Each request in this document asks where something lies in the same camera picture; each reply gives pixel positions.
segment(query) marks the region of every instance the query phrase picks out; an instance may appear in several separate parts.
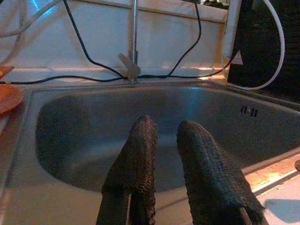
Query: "white cord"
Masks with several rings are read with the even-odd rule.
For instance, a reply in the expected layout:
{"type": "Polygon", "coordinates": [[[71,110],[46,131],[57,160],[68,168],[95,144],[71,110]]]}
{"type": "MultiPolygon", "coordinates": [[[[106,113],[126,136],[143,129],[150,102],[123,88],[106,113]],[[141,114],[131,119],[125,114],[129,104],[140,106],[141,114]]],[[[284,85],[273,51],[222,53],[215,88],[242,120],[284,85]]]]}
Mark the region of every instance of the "white cord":
{"type": "Polygon", "coordinates": [[[44,12],[55,6],[57,3],[59,3],[61,0],[53,0],[52,2],[48,3],[44,7],[42,7],[37,13],[35,13],[28,21],[26,21],[22,27],[12,30],[9,32],[3,32],[0,33],[0,38],[4,37],[10,37],[10,36],[15,36],[20,33],[23,33],[25,30],[27,30],[44,12]]]}
{"type": "Polygon", "coordinates": [[[279,16],[276,12],[276,10],[274,9],[274,7],[272,6],[272,4],[270,3],[269,0],[263,0],[264,3],[266,4],[266,6],[269,8],[270,12],[272,13],[272,16],[275,20],[275,23],[277,25],[277,29],[279,32],[279,39],[280,39],[280,58],[279,58],[279,63],[278,63],[278,67],[274,73],[274,75],[264,84],[257,86],[257,87],[242,87],[242,86],[238,86],[238,85],[232,85],[233,87],[239,88],[239,89],[243,89],[243,90],[258,90],[261,88],[264,88],[266,86],[268,86],[270,83],[272,83],[276,77],[278,76],[281,67],[283,65],[283,61],[285,59],[285,34],[283,32],[283,28],[279,19],[279,16]]]}
{"type": "MultiPolygon", "coordinates": [[[[25,0],[20,0],[19,28],[23,26],[25,4],[26,4],[25,0]]],[[[20,45],[21,38],[22,38],[22,33],[19,33],[15,39],[13,48],[10,50],[10,53],[5,57],[5,59],[0,62],[0,66],[8,62],[15,55],[15,52],[17,51],[20,45]]]]}

